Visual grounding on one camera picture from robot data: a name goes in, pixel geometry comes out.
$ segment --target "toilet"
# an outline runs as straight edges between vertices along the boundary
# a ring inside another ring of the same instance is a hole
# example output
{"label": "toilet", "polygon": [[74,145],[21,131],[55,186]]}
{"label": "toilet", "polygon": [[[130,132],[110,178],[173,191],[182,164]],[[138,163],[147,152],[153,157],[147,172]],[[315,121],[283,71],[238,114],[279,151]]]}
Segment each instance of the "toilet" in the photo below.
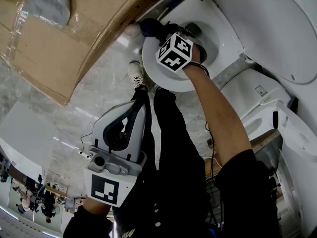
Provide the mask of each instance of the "toilet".
{"label": "toilet", "polygon": [[[288,208],[294,218],[300,216],[304,237],[317,227],[316,11],[317,0],[184,0],[161,20],[181,26],[193,22],[201,28],[200,41],[210,56],[203,65],[211,79],[244,53],[279,80],[247,69],[221,92],[250,140],[274,128],[282,135],[281,155],[294,183],[288,187],[295,188],[299,202],[297,210],[290,204]],[[143,45],[149,77],[171,91],[192,91],[183,71],[175,74],[155,63],[158,45],[155,38],[146,38]],[[299,99],[299,107],[303,103],[301,118],[288,108],[290,94]],[[283,194],[292,197],[294,191]]]}

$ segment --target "toilet bowl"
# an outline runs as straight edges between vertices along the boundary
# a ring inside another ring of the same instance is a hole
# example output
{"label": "toilet bowl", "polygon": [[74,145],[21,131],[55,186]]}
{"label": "toilet bowl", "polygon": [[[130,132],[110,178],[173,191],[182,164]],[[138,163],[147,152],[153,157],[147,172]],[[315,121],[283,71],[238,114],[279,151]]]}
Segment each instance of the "toilet bowl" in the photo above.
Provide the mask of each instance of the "toilet bowl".
{"label": "toilet bowl", "polygon": [[[211,78],[238,60],[244,51],[231,24],[212,0],[185,0],[161,20],[164,25],[168,22],[184,27],[195,23],[201,29],[198,39],[208,53],[203,65]],[[159,41],[155,37],[145,39],[142,58],[149,77],[170,91],[192,91],[194,87],[183,71],[175,74],[156,63],[155,53],[158,49]]]}

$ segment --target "marble floor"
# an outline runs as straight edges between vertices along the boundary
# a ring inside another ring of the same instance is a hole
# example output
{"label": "marble floor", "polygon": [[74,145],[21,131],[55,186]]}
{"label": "marble floor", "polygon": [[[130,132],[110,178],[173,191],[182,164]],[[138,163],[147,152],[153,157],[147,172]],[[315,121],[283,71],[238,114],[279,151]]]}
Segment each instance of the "marble floor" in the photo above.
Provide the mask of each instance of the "marble floor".
{"label": "marble floor", "polygon": [[[0,62],[0,122],[12,106],[21,101],[38,115],[56,124],[58,136],[53,143],[48,178],[68,185],[70,196],[85,194],[83,168],[88,163],[78,154],[82,150],[80,137],[91,133],[94,122],[105,111],[132,98],[134,89],[127,75],[127,66],[132,60],[139,59],[143,41],[142,35],[132,38],[123,33],[81,80],[66,107],[53,103]],[[221,89],[232,77],[248,67],[241,56],[213,81]],[[210,135],[205,130],[205,116],[196,92],[179,93],[176,102],[198,152],[201,156],[210,156],[207,144]],[[153,110],[152,117],[158,166],[160,128]],[[83,138],[83,145],[85,149],[88,148],[89,136]]]}

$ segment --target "bracelet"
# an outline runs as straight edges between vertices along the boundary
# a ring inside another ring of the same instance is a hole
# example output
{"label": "bracelet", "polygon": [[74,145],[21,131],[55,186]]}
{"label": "bracelet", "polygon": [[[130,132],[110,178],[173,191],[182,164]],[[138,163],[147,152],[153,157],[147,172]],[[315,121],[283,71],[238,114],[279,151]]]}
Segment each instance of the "bracelet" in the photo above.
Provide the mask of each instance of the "bracelet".
{"label": "bracelet", "polygon": [[208,70],[202,64],[195,62],[195,61],[190,61],[187,65],[193,65],[193,66],[197,66],[197,67],[203,69],[205,71],[205,73],[207,74],[207,76],[210,78]]}

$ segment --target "cardboard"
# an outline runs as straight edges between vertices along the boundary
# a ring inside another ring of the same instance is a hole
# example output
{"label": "cardboard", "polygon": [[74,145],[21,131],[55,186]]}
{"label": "cardboard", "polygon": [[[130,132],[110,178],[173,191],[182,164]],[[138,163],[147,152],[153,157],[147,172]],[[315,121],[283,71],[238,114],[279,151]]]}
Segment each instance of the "cardboard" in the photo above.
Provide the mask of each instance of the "cardboard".
{"label": "cardboard", "polygon": [[59,27],[21,10],[24,0],[0,0],[0,57],[61,105],[125,27],[153,0],[70,0]]}

